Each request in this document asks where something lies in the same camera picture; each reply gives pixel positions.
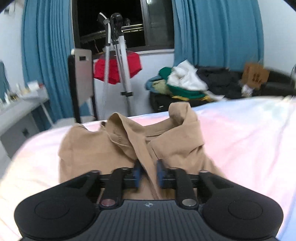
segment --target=pile of clothes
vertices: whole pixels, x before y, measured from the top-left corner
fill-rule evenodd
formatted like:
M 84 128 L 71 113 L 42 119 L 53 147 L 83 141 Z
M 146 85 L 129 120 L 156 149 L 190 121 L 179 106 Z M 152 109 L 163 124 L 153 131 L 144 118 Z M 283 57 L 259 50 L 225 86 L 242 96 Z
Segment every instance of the pile of clothes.
M 241 72 L 226 68 L 193 66 L 187 60 L 162 68 L 146 82 L 155 112 L 167 111 L 172 102 L 188 101 L 199 106 L 213 101 L 242 98 Z

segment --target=window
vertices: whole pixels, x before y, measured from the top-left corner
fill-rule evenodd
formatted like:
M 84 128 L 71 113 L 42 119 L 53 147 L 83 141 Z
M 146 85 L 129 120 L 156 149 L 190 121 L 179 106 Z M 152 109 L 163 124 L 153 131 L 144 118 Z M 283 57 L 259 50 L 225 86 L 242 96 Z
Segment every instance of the window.
M 90 49 L 93 55 L 105 46 L 104 26 L 99 12 L 108 18 L 120 13 L 127 48 L 133 51 L 173 48 L 174 25 L 171 0 L 76 0 L 73 1 L 75 46 Z

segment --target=tan garment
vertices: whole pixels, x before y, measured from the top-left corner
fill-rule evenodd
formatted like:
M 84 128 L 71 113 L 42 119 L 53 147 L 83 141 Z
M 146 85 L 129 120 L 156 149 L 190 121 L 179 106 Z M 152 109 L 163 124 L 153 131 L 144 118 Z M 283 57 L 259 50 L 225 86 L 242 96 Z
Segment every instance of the tan garment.
M 116 168 L 133 167 L 139 159 L 148 178 L 143 178 L 137 193 L 127 193 L 130 199 L 173 198 L 161 190 L 156 181 L 156 161 L 163 159 L 168 167 L 178 167 L 189 174 L 206 169 L 222 175 L 205 155 L 200 124 L 195 112 L 185 102 L 172 103 L 169 118 L 159 123 L 141 126 L 114 113 L 99 131 L 88 131 L 83 125 L 71 128 L 60 151 L 60 181 L 65 182 L 91 170 L 109 174 Z

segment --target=dark gray garment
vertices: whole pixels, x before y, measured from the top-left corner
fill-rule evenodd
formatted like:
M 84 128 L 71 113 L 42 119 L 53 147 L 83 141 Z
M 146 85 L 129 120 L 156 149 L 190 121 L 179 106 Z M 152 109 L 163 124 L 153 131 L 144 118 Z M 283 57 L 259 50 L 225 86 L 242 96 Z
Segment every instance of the dark gray garment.
M 2 61 L 0 61 L 0 98 L 4 100 L 4 93 L 9 90 L 9 83 L 5 75 L 5 66 Z

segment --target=silver screw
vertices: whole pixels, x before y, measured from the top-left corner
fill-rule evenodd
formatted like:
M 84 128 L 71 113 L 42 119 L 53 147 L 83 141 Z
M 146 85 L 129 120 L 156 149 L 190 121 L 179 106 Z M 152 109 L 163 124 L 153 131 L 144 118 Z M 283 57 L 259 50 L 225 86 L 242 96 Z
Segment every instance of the silver screw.
M 191 198 L 184 199 L 182 204 L 186 207 L 192 207 L 197 204 L 197 202 Z
M 115 205 L 115 201 L 113 199 L 104 199 L 101 201 L 101 204 L 105 207 L 111 207 L 113 205 Z

